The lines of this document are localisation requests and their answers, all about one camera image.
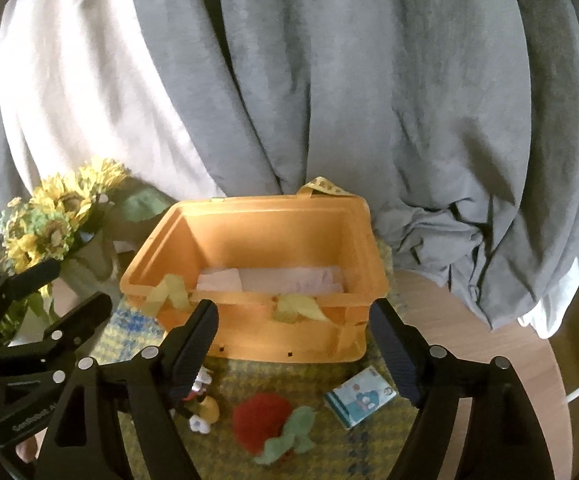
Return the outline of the yellow blue plaid mat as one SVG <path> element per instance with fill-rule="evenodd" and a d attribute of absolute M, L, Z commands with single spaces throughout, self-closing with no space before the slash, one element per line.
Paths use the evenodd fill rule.
<path fill-rule="evenodd" d="M 358 385 L 351 408 L 363 419 L 347 429 L 326 396 L 348 379 L 387 367 L 373 339 L 358 362 L 274 364 L 208 359 L 212 376 L 195 415 L 217 415 L 208 434 L 192 430 L 186 416 L 174 422 L 205 479 L 383 479 L 389 474 L 416 411 L 393 396 L 378 404 L 376 390 Z"/>

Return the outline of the artificial sunflower bouquet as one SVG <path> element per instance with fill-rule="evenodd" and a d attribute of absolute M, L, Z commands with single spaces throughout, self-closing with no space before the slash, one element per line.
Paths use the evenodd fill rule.
<path fill-rule="evenodd" d="M 153 220 L 173 203 L 121 162 L 87 162 L 42 179 L 27 200 L 10 200 L 1 217 L 3 262 L 22 273 L 47 259 L 62 261 L 96 235 Z"/>

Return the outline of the orange plastic storage crate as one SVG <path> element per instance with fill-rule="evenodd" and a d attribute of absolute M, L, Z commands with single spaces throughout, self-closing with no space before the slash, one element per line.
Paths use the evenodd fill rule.
<path fill-rule="evenodd" d="M 389 285 L 367 203 L 308 193 L 176 203 L 120 290 L 165 330 L 212 300 L 212 356 L 343 363 L 363 357 L 370 305 Z"/>

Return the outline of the white papers in crate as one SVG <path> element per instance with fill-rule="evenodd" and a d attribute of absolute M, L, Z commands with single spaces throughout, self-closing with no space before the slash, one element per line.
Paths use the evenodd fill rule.
<path fill-rule="evenodd" d="M 206 268 L 198 275 L 198 290 L 204 292 L 258 292 L 320 296 L 345 291 L 338 266 L 298 268 Z"/>

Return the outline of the white sheer curtain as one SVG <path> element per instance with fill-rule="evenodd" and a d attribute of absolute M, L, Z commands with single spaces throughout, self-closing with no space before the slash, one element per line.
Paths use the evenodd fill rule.
<path fill-rule="evenodd" d="M 109 158 L 175 200 L 222 194 L 157 73 L 133 0 L 10 0 L 0 108 L 25 190 Z"/>

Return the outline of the grey ribbed vase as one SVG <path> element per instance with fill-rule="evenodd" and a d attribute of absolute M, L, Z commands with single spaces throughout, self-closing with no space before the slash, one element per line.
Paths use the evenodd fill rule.
<path fill-rule="evenodd" d="M 100 231 L 62 262 L 60 277 L 53 284 L 56 313 L 66 315 L 96 292 L 104 292 L 116 308 L 122 299 L 119 280 L 120 263 L 113 241 Z"/>

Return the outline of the grey curtain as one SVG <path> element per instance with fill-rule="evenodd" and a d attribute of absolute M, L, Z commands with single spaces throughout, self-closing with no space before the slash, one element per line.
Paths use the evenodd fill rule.
<path fill-rule="evenodd" d="M 579 286 L 579 0 L 133 3 L 221 195 L 329 179 L 396 268 L 491 327 L 559 329 Z M 0 212 L 30 191 L 0 108 Z"/>

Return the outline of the Mickey Mouse plush toy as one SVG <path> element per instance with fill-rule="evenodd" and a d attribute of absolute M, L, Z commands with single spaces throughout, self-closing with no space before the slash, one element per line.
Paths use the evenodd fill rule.
<path fill-rule="evenodd" d="M 190 392 L 186 396 L 176 396 L 169 410 L 173 419 L 182 418 L 188 422 L 195 434 L 210 434 L 212 426 L 218 422 L 220 408 L 218 402 L 208 394 L 212 385 L 212 371 L 202 366 L 198 371 Z"/>

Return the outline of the blue cartoon tissue pack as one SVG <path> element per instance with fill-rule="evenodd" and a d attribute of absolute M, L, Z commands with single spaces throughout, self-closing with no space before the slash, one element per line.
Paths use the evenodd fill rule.
<path fill-rule="evenodd" d="M 398 390 L 374 366 L 368 366 L 326 393 L 324 402 L 343 427 L 350 430 L 397 396 Z"/>

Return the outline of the red plush strawberry toy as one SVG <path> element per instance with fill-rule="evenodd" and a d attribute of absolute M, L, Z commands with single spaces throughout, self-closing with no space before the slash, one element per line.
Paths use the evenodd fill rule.
<path fill-rule="evenodd" d="M 259 392 L 233 408 L 233 436 L 256 464 L 271 466 L 314 449 L 310 434 L 315 415 L 311 406 L 294 406 L 280 394 Z"/>

